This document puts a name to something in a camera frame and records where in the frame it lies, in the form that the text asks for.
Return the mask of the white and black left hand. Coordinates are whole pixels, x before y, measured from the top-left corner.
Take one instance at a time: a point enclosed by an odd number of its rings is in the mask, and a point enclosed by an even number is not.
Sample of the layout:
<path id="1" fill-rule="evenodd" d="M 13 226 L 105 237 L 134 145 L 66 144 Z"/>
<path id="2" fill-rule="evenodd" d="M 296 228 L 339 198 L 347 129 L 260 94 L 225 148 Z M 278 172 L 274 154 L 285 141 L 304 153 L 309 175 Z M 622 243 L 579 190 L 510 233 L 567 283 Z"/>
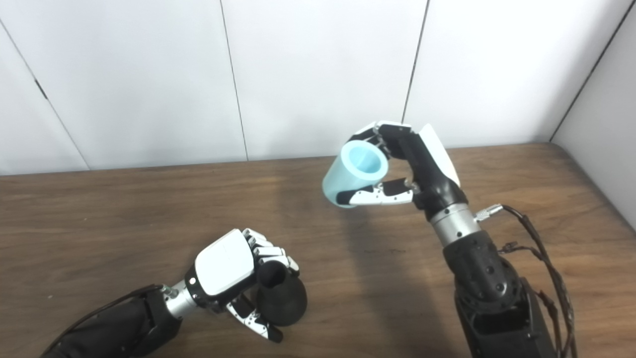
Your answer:
<path id="1" fill-rule="evenodd" d="M 265 318 L 245 296 L 257 286 L 259 270 L 278 267 L 291 276 L 300 274 L 299 265 L 286 250 L 263 234 L 250 228 L 232 229 L 197 255 L 184 283 L 195 306 L 228 312 L 257 335 L 279 344 L 283 340 L 279 324 Z"/>

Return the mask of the white and black right hand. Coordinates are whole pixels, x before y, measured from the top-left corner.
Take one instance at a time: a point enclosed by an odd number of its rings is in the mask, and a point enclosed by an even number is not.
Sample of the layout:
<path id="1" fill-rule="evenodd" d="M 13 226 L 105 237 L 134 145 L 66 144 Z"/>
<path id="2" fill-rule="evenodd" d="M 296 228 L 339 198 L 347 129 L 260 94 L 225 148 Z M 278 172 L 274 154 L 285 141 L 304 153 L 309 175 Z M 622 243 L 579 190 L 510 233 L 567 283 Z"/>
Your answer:
<path id="1" fill-rule="evenodd" d="M 342 207 L 399 205 L 413 202 L 428 219 L 454 205 L 469 200 L 438 135 L 427 124 L 416 132 L 411 125 L 377 121 L 355 132 L 347 141 L 355 149 L 363 146 L 380 154 L 380 164 L 390 159 L 407 162 L 412 179 L 383 181 L 386 172 L 379 168 L 379 179 L 351 184 L 334 192 L 335 204 Z"/>

